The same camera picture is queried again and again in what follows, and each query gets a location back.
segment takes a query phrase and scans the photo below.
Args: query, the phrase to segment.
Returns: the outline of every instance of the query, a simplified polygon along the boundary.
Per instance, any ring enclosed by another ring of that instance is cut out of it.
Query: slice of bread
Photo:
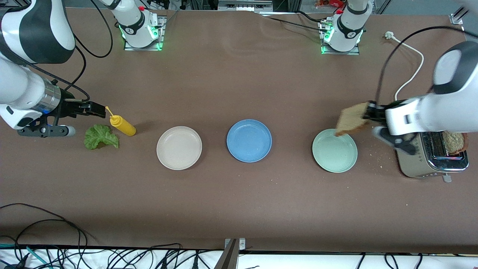
[[[353,134],[367,126],[369,121],[363,119],[362,117],[367,111],[368,106],[369,102],[364,102],[343,109],[335,127],[335,136]]]
[[[468,148],[468,135],[466,133],[442,132],[445,149],[449,155],[457,155]]]

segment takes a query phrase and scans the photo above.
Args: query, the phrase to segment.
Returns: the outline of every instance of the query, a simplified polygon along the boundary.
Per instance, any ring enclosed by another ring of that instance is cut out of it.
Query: plate
[[[193,129],[173,127],[159,138],[156,153],[159,161],[169,169],[184,170],[199,160],[203,144]]]
[[[323,169],[342,173],[352,168],[357,161],[357,145],[349,135],[335,136],[335,131],[321,131],[312,143],[312,154]]]
[[[272,135],[267,127],[256,120],[242,120],[234,124],[228,133],[228,149],[241,162],[257,162],[269,153]]]

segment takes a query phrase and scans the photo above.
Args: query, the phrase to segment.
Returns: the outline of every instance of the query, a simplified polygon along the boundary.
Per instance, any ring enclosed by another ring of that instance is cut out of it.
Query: toaster
[[[462,172],[468,167],[467,152],[450,155],[445,149],[442,132],[418,133],[412,144],[417,149],[415,155],[397,150],[400,169],[410,178],[444,176],[444,181],[450,182],[450,173]]]

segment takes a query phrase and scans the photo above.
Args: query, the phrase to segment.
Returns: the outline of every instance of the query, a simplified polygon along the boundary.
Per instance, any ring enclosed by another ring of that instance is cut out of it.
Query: yellow squeeze bottle
[[[105,107],[111,116],[109,117],[109,123],[113,127],[116,127],[116,129],[122,131],[125,135],[127,136],[133,136],[136,133],[136,128],[134,128],[131,123],[127,122],[123,117],[118,116],[118,115],[113,115],[111,110],[109,110],[109,107]]]

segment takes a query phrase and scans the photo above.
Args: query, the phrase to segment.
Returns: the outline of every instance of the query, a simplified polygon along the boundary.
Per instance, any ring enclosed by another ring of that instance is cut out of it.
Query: green plate
[[[342,173],[352,168],[357,161],[357,145],[349,135],[336,137],[335,131],[321,131],[312,143],[312,154],[323,169]]]

